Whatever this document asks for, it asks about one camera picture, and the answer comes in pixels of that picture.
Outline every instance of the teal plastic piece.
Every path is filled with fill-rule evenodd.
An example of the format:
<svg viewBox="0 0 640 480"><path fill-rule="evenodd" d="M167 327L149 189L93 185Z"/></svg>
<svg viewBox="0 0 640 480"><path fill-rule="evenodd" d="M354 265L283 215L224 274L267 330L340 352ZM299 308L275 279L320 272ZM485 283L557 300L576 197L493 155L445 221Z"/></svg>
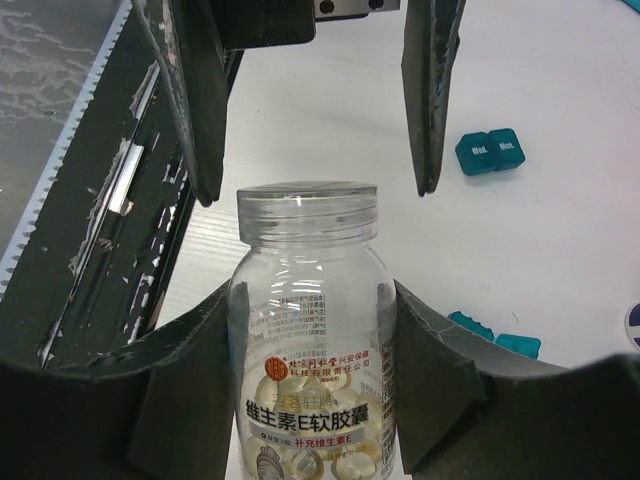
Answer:
<svg viewBox="0 0 640 480"><path fill-rule="evenodd" d="M629 4L631 8L635 8L638 13L640 13L640 0L622 0Z"/></svg>
<svg viewBox="0 0 640 480"><path fill-rule="evenodd" d="M461 327L466 328L472 333L476 335L480 335L483 338L486 338L490 342L493 342L493 330L490 328L484 327L480 322L476 322L473 318L467 317L462 312L453 312L449 315L449 320L453 320Z"/></svg>
<svg viewBox="0 0 640 480"><path fill-rule="evenodd" d="M529 358L538 358L542 342L539 338L521 337L520 335L509 335L502 333L498 335L496 343L512 352L519 353Z"/></svg>
<svg viewBox="0 0 640 480"><path fill-rule="evenodd" d="M524 163L524 152L511 128L490 131L489 143L496 159L496 171L518 168Z"/></svg>
<svg viewBox="0 0 640 480"><path fill-rule="evenodd" d="M456 147L456 155L462 171L470 177L493 172L498 167L489 135L484 132L463 135Z"/></svg>

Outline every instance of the clear plastic lid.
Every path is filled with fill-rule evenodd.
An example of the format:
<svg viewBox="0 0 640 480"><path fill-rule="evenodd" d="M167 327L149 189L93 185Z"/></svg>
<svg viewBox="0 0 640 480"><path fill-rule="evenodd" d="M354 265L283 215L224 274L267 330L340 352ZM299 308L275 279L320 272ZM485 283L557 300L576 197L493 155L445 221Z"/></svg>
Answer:
<svg viewBox="0 0 640 480"><path fill-rule="evenodd" d="M366 242L378 234L377 187L288 182L238 190L240 240L283 248Z"/></svg>

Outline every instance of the white surface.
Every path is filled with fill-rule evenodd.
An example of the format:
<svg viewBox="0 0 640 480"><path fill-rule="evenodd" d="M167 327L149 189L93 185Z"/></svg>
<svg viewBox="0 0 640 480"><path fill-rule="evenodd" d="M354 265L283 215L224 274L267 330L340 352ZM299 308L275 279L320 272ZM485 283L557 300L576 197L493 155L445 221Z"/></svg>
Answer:
<svg viewBox="0 0 640 480"><path fill-rule="evenodd" d="M379 185L374 247L436 310L538 337L540 359L555 364L633 351L624 316L640 299L640 16L617 0L469 0L442 178L422 199L403 25L404 12L372 15L319 25L309 45L247 53L222 198L194 211L161 322L205 298L246 252L237 188L350 179ZM518 133L525 164L465 177L460 137L503 127Z"/></svg>

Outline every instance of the clear plastic bottle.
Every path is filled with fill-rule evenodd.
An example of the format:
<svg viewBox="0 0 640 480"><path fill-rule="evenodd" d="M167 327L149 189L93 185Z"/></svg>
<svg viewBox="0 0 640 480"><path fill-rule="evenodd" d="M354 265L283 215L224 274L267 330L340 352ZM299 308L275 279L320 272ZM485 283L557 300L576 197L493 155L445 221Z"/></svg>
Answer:
<svg viewBox="0 0 640 480"><path fill-rule="evenodd" d="M393 278L367 242L377 190L238 191L251 251L230 285L245 479L384 480L393 468Z"/></svg>

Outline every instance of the product label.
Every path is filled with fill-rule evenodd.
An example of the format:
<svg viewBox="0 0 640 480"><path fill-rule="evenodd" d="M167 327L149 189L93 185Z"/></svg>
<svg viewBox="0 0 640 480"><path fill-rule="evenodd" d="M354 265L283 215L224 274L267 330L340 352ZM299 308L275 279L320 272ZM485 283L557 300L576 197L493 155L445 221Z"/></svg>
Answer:
<svg viewBox="0 0 640 480"><path fill-rule="evenodd" d="M324 295L251 307L237 413L245 480L386 480L394 464L393 323L327 327Z"/></svg>

